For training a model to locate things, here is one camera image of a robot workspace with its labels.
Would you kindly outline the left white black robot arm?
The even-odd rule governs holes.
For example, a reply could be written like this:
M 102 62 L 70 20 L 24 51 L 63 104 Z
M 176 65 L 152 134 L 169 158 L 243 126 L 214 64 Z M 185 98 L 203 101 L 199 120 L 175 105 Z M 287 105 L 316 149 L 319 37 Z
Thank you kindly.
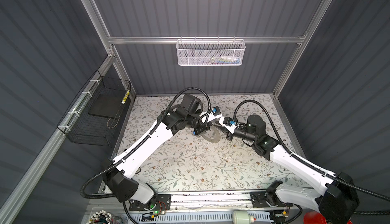
M 210 128 L 211 121 L 221 116 L 219 107 L 202 112 L 201 100 L 193 95 L 184 95 L 178 105 L 172 103 L 157 118 L 151 128 L 130 148 L 113 159 L 112 170 L 103 174 L 104 183 L 120 203 L 138 201 L 151 209 L 158 201 L 157 192 L 147 183 L 134 178 L 137 170 L 163 143 L 176 133 L 192 128 L 198 135 Z

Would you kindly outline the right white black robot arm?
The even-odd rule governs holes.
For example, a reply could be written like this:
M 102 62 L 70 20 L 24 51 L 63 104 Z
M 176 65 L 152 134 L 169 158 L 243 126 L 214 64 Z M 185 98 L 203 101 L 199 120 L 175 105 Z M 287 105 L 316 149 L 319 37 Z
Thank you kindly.
M 269 206 L 289 203 L 317 211 L 332 224 L 349 222 L 360 202 L 355 190 L 338 183 L 339 180 L 351 183 L 348 175 L 324 170 L 286 150 L 279 140 L 266 133 L 266 123 L 259 115 L 250 115 L 244 125 L 222 117 L 215 126 L 224 131 L 228 139 L 237 137 L 252 142 L 251 148 L 258 155 L 288 169 L 309 184 L 309 188 L 303 188 L 281 180 L 274 181 L 264 195 Z

